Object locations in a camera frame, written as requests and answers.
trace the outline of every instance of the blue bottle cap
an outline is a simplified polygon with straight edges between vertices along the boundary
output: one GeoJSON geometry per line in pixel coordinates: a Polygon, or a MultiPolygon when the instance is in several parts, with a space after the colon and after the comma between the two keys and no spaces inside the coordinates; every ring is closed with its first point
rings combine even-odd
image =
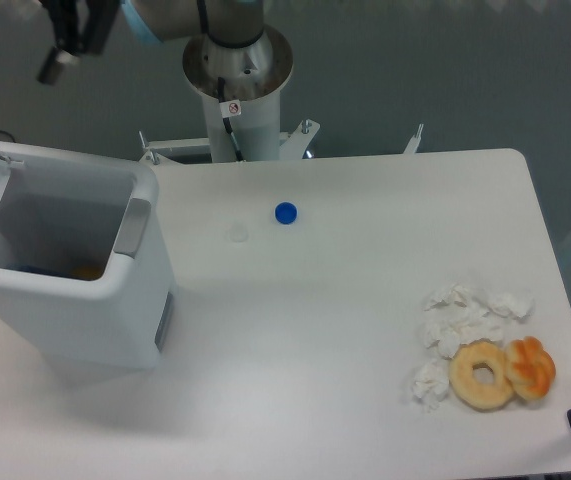
{"type": "Polygon", "coordinates": [[[278,220],[278,222],[282,223],[283,225],[294,223],[297,214],[298,212],[296,211],[296,206],[293,203],[289,202],[279,203],[274,210],[276,220],[278,220]]]}

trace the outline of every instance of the white tissue paper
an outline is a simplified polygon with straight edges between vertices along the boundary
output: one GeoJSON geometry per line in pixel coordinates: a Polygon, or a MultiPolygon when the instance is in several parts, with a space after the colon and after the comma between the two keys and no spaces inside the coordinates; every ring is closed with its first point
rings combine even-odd
{"type": "Polygon", "coordinates": [[[529,293],[488,294],[481,288],[453,283],[434,292],[425,304],[425,310],[438,309],[443,314],[423,326],[423,345],[436,345],[442,357],[452,358],[461,345],[478,340],[500,342],[504,321],[495,315],[522,321],[533,308],[529,293]]]}
{"type": "Polygon", "coordinates": [[[534,310],[534,297],[530,292],[503,292],[490,295],[487,305],[500,317],[522,321],[534,310]]]}
{"type": "Polygon", "coordinates": [[[448,391],[449,377],[444,362],[432,359],[416,372],[412,393],[421,401],[426,411],[436,410],[448,391]]]}

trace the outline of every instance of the gray wall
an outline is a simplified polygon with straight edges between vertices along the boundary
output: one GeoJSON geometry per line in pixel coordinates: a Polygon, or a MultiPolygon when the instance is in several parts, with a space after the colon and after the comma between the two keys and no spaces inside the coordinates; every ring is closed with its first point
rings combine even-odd
{"type": "MultiPolygon", "coordinates": [[[[0,128],[21,142],[136,159],[139,129],[151,140],[205,136],[182,78],[184,41],[141,45],[121,16],[102,57],[45,87],[34,78],[49,21],[44,12],[18,21],[9,7],[0,5],[0,128]]],[[[420,122],[423,151],[516,148],[552,240],[571,228],[571,0],[267,7],[295,55],[284,130],[320,122],[320,156],[400,152],[420,122]]]]}

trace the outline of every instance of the orange pastry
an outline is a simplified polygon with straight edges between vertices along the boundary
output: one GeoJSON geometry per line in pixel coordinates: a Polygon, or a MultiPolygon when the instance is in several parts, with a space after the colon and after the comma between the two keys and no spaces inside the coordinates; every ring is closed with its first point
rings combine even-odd
{"type": "Polygon", "coordinates": [[[552,357],[534,337],[514,340],[505,348],[505,375],[514,391],[525,400],[538,400],[547,395],[556,378],[552,357]]]}

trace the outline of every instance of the donut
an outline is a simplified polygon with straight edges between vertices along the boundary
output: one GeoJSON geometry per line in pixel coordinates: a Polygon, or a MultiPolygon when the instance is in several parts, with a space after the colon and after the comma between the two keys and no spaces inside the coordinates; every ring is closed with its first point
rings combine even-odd
{"type": "Polygon", "coordinates": [[[493,410],[505,405],[514,389],[505,376],[505,353],[490,342],[476,342],[461,347],[449,365],[449,381],[456,395],[478,410],[493,410]],[[474,368],[487,367],[494,374],[493,383],[481,383],[474,368]]]}
{"type": "Polygon", "coordinates": [[[505,348],[505,375],[516,394],[525,400],[538,400],[549,392],[556,378],[552,357],[534,337],[514,340],[505,348]]]}

